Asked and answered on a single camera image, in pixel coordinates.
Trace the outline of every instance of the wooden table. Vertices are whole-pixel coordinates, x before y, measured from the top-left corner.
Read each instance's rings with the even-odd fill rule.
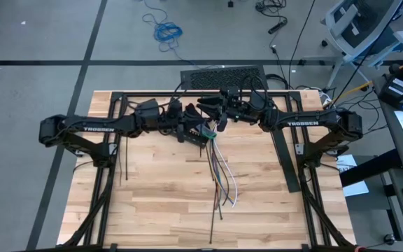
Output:
[[[305,111],[321,109],[317,91],[300,92]],[[88,115],[107,116],[110,97],[111,91],[95,91]],[[129,99],[140,102],[150,97]],[[161,104],[168,99],[158,97],[157,101]],[[181,99],[183,105],[196,100]],[[274,100],[284,111],[283,99]],[[295,163],[290,129],[283,131]],[[308,131],[311,141],[327,134],[324,127],[309,127]],[[99,133],[84,136],[95,142],[102,140]],[[218,213],[215,215],[212,244],[208,241],[215,184],[206,152],[200,157],[199,148],[190,143],[178,143],[175,137],[158,132],[143,133],[128,139],[126,181],[125,141],[122,138],[104,246],[117,243],[120,248],[299,249],[300,244],[309,244],[302,195],[288,192],[271,136],[257,125],[228,122],[226,130],[218,134],[217,142],[236,177],[239,197],[234,208],[229,203],[222,208],[223,220]],[[89,160],[88,156],[78,158],[77,165]],[[332,157],[324,157],[322,162],[335,166]],[[76,170],[58,244],[65,242],[86,217],[96,170],[91,164]],[[318,180],[327,215],[355,243],[338,171],[319,167]],[[322,244],[315,214],[314,219],[318,243]]]

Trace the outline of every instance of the desk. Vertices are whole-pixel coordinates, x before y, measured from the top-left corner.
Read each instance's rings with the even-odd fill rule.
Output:
[[[305,111],[321,109],[318,91],[300,92]],[[105,117],[110,98],[111,91],[94,92],[88,115]],[[129,100],[142,102],[150,98],[143,95]],[[156,99],[159,104],[169,100],[168,97]],[[197,98],[183,97],[181,101],[183,105],[196,103]],[[285,110],[283,99],[275,97],[274,101]],[[283,133],[293,161],[290,129],[284,129]],[[324,127],[309,128],[311,141],[325,134]],[[98,133],[86,132],[83,136],[95,142],[102,140]],[[197,146],[151,132],[136,139],[121,139],[104,246],[117,243],[119,248],[300,249],[301,244],[309,244],[301,192],[288,192],[270,134],[257,125],[229,122],[226,130],[218,134],[217,141],[236,176],[239,201],[234,208],[229,203],[222,208],[223,220],[216,213],[212,244],[208,241],[215,184],[206,152],[200,157]],[[78,158],[77,165],[89,160],[89,157]],[[331,157],[324,157],[322,162],[335,165]],[[128,181],[125,180],[126,163]],[[90,164],[76,170],[58,244],[70,238],[86,217],[96,170]],[[345,238],[355,243],[338,172],[319,167],[318,180],[327,215]],[[315,214],[313,217],[322,244],[318,219]],[[95,243],[98,222],[92,243]]]
[[[381,86],[383,86],[385,78],[376,78],[373,82],[376,92],[378,92]],[[397,196],[403,216],[403,129],[395,115],[395,109],[383,101],[380,101],[380,104],[391,137],[393,138],[395,149],[373,158],[370,161],[353,168],[349,172],[342,173],[341,180],[343,185],[349,185],[388,171],[393,186],[385,184],[385,186],[389,186],[386,187],[386,192],[389,191],[389,193],[386,193],[386,197]],[[396,221],[391,221],[395,235],[396,230],[398,230],[399,237],[402,237],[402,232],[400,232],[400,229],[396,227]]]

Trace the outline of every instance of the white wire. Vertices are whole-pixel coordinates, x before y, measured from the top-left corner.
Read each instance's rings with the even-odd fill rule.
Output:
[[[231,176],[232,181],[233,181],[233,183],[234,183],[234,187],[236,188],[236,195],[234,196],[234,203],[232,204],[232,207],[234,207],[234,206],[236,206],[236,203],[237,203],[237,196],[238,196],[238,194],[239,194],[239,190],[237,189],[237,183],[236,183],[236,180],[234,179],[234,176],[232,175],[231,170],[230,170],[229,167],[228,167],[228,164],[225,162],[225,159],[223,158],[223,155],[222,155],[222,153],[220,152],[220,150],[219,150],[219,148],[218,148],[218,146],[217,146],[217,143],[215,142],[215,139],[213,139],[212,141],[213,141],[213,143],[214,143],[215,149],[217,150],[218,154],[220,155],[220,158],[222,158],[223,163],[224,163],[225,166],[227,167],[228,172],[229,172],[229,175]]]
[[[309,87],[309,88],[304,88],[304,90],[318,90],[318,93],[320,93],[320,97],[322,97],[323,95],[326,96],[325,102],[324,104],[329,104],[330,102],[332,102],[332,99],[330,98],[330,96],[328,94],[326,94],[325,92],[323,92],[323,90],[319,87]]]

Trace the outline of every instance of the metal frame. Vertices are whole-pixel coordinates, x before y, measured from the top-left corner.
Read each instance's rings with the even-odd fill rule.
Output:
[[[108,116],[113,117],[114,114],[114,108],[115,108],[115,103],[118,101],[121,96],[127,95],[129,97],[170,97],[174,92],[171,91],[161,91],[161,92],[113,92],[111,96],[111,102],[110,102],[110,107],[109,107],[109,112]],[[214,95],[217,94],[218,92],[216,91],[196,91],[196,92],[186,92],[183,94],[183,97],[202,97],[206,95]],[[243,92],[244,95],[249,95],[250,92]],[[268,92],[268,95],[270,97],[283,97],[285,98],[285,103],[287,106],[288,111],[292,111],[292,101],[295,101],[297,105],[297,110],[302,111],[302,101],[301,101],[301,96],[299,95],[299,91],[287,91],[287,92]],[[303,134],[303,140],[304,143],[309,142],[309,136],[307,129],[305,127],[301,127],[302,129],[302,134]],[[296,150],[297,145],[299,143],[299,139],[297,136],[297,131],[295,128],[291,128],[292,130],[292,139],[293,139],[293,147]],[[281,136],[276,135],[277,141],[280,141],[279,138]],[[106,136],[104,136],[104,141],[108,141],[109,139],[109,134],[107,133]],[[119,146],[120,144],[120,136],[116,135],[115,136],[115,143]],[[112,156],[113,158],[113,165],[111,165],[108,170],[108,178],[107,178],[107,183],[106,187],[104,188],[104,192],[101,194],[101,196],[96,199],[96,195],[99,194],[100,190],[100,184],[101,184],[101,179],[102,179],[102,174],[103,168],[98,168],[97,176],[96,176],[96,183],[94,185],[94,192],[93,192],[93,198],[92,198],[92,206],[93,208],[90,210],[88,216],[85,218],[83,221],[83,224],[78,228],[80,230],[79,235],[73,235],[73,237],[68,240],[67,243],[65,243],[63,246],[58,246],[57,248],[48,248],[48,249],[41,249],[41,250],[36,250],[36,251],[125,251],[125,252],[144,252],[144,251],[150,251],[150,252],[170,252],[170,251],[178,251],[178,252],[195,252],[195,251],[203,251],[204,249],[149,249],[149,248],[142,248],[142,249],[117,249],[117,244],[112,244],[110,248],[103,248],[104,244],[104,235],[105,235],[105,230],[106,230],[106,222],[108,219],[108,207],[110,203],[110,198],[111,198],[111,189],[113,185],[113,179],[114,179],[114,170],[115,170],[115,163],[118,158],[119,151],[116,151],[114,155]],[[313,186],[313,191],[314,191],[314,196],[309,190],[309,187],[307,186],[306,183],[306,177],[304,175],[304,168],[302,167],[301,164],[304,164],[302,162],[302,154],[297,153],[296,154],[297,158],[297,168],[298,168],[298,175],[299,175],[299,180],[301,181],[301,191],[303,195],[303,203],[304,203],[304,209],[305,209],[305,214],[306,214],[306,222],[307,222],[307,230],[309,232],[309,238],[311,240],[311,246],[312,248],[310,249],[307,244],[302,244],[301,249],[258,249],[259,251],[289,251],[289,252],[295,252],[295,251],[301,251],[301,252],[308,252],[308,251],[354,251],[355,247],[350,244],[348,241],[343,240],[342,237],[339,237],[337,240],[337,236],[340,236],[338,230],[335,228],[331,220],[327,217],[327,215],[323,211],[323,202],[321,200],[321,194],[320,194],[320,188],[318,184],[318,177],[315,171],[315,167],[310,167],[311,169],[311,177],[312,177],[312,186]],[[291,162],[291,157],[290,156],[281,156],[278,157],[280,162],[281,158],[284,159],[285,162],[287,162],[288,159]],[[100,220],[100,226],[99,226],[99,233],[97,236],[97,243],[90,245],[91,238],[92,237],[92,224],[94,222],[94,217],[97,215],[99,212],[100,208],[102,208],[102,218]],[[318,241],[316,239],[316,232],[315,232],[315,226],[313,223],[313,216],[312,216],[312,211],[311,208],[314,208],[316,211],[319,219],[320,219],[320,224],[321,224],[321,230],[323,233],[323,239],[325,245],[318,245]],[[334,238],[337,240],[337,243],[339,244],[340,247],[336,246],[331,246],[330,245],[330,236],[329,232],[330,230],[331,234],[335,234]],[[80,238],[82,238],[83,232],[85,232],[85,238],[84,239],[84,245],[83,246],[77,246],[78,242],[80,241]],[[210,251],[228,251],[228,252],[249,252],[249,251],[255,251],[255,249],[234,249],[234,250],[226,250],[226,249],[208,249]]]

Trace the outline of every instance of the office chair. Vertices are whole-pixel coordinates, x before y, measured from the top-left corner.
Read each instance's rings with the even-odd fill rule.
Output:
[[[300,64],[303,65],[304,60],[333,62],[332,74],[326,85],[326,88],[331,88],[343,65],[349,64],[357,68],[355,63],[359,63],[367,54],[369,47],[395,16],[401,3],[402,0],[341,0],[321,20],[328,30],[327,37],[321,44],[323,47],[332,45],[335,56],[303,57]],[[393,32],[387,27],[362,65],[378,69],[388,54],[401,51],[403,31]],[[360,70],[358,73],[369,81]]]

